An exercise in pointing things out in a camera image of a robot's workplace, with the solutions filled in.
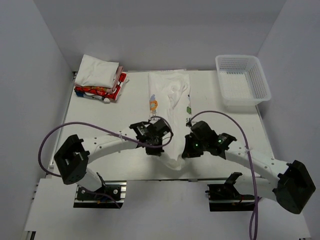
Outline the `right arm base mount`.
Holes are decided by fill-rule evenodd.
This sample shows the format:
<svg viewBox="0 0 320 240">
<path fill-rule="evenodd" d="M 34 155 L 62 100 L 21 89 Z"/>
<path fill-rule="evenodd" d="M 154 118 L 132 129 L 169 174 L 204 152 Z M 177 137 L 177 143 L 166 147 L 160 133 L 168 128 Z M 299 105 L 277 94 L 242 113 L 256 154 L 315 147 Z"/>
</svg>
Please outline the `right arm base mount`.
<svg viewBox="0 0 320 240">
<path fill-rule="evenodd" d="M 224 181 L 214 180 L 213 183 L 207 184 L 205 194 L 208 197 L 210 212 L 245 212 L 254 210 L 254 194 L 241 194 L 235 188 L 235 184 L 242 175 L 240 172 L 234 172 Z"/>
</svg>

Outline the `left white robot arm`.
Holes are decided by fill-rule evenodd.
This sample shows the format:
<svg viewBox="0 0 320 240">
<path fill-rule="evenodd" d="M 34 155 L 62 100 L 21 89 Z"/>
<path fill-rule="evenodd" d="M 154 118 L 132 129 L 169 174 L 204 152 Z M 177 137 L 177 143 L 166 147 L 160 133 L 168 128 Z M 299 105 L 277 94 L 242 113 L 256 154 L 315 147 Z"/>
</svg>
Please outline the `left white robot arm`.
<svg viewBox="0 0 320 240">
<path fill-rule="evenodd" d="M 54 161 L 65 185 L 77 184 L 90 192 L 101 192 L 105 187 L 102 177 L 93 172 L 88 165 L 102 157 L 124 150 L 144 147 L 148 155 L 160 156 L 167 143 L 163 137 L 172 129 L 164 119 L 155 122 L 142 121 L 129 127 L 106 135 L 91 138 L 79 138 L 74 134 L 69 136 L 54 155 Z"/>
</svg>

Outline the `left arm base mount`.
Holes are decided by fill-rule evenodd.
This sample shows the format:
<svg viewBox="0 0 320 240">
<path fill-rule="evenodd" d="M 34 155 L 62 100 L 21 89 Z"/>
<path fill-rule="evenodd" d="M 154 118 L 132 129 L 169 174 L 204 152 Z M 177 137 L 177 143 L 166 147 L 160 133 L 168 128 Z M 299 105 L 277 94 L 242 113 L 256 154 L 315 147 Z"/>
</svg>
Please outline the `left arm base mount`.
<svg viewBox="0 0 320 240">
<path fill-rule="evenodd" d="M 105 182 L 104 188 L 90 193 L 77 186 L 74 197 L 74 208 L 84 209 L 120 209 L 123 206 L 127 191 L 127 183 Z"/>
</svg>

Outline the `white t shirt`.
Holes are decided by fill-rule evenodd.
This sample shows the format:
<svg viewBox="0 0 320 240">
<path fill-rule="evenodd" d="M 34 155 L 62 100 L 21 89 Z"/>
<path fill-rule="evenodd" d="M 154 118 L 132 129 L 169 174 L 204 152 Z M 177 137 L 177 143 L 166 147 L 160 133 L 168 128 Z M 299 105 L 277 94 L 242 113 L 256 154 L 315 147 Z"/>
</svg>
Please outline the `white t shirt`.
<svg viewBox="0 0 320 240">
<path fill-rule="evenodd" d="M 192 117 L 190 75 L 183 70 L 151 72 L 148 74 L 149 115 L 166 119 L 172 129 L 173 138 L 163 148 L 164 153 L 154 158 L 166 167 L 180 171 L 187 161 L 182 158 L 185 136 L 190 129 L 187 122 Z"/>
<path fill-rule="evenodd" d="M 104 61 L 84 54 L 75 78 L 75 84 L 80 87 L 111 88 L 118 67 L 118 62 Z"/>
</svg>

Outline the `red printed t shirt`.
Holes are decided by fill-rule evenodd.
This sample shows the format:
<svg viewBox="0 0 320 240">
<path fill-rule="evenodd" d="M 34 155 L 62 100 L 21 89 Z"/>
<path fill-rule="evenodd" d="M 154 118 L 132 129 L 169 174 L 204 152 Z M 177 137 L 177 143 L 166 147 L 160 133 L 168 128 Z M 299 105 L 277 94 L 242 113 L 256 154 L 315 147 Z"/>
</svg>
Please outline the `red printed t shirt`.
<svg viewBox="0 0 320 240">
<path fill-rule="evenodd" d="M 125 87 L 128 74 L 122 72 L 116 82 L 115 88 L 97 86 L 75 86 L 74 92 L 78 97 L 99 100 L 104 103 L 116 102 Z"/>
</svg>

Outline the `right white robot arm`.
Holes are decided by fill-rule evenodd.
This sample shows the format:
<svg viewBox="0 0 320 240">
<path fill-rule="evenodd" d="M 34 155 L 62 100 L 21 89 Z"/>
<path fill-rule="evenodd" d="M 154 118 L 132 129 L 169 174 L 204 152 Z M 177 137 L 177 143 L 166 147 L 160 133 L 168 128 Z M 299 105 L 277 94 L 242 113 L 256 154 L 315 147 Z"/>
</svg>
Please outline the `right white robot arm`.
<svg viewBox="0 0 320 240">
<path fill-rule="evenodd" d="M 302 162 L 290 163 L 248 150 L 234 136 L 217 134 L 206 122 L 199 121 L 185 136 L 182 158 L 199 158 L 205 152 L 242 165 L 262 177 L 261 180 L 246 180 L 242 173 L 233 173 L 225 182 L 232 190 L 245 195 L 252 190 L 252 195 L 273 200 L 292 214 L 300 214 L 316 190 Z"/>
</svg>

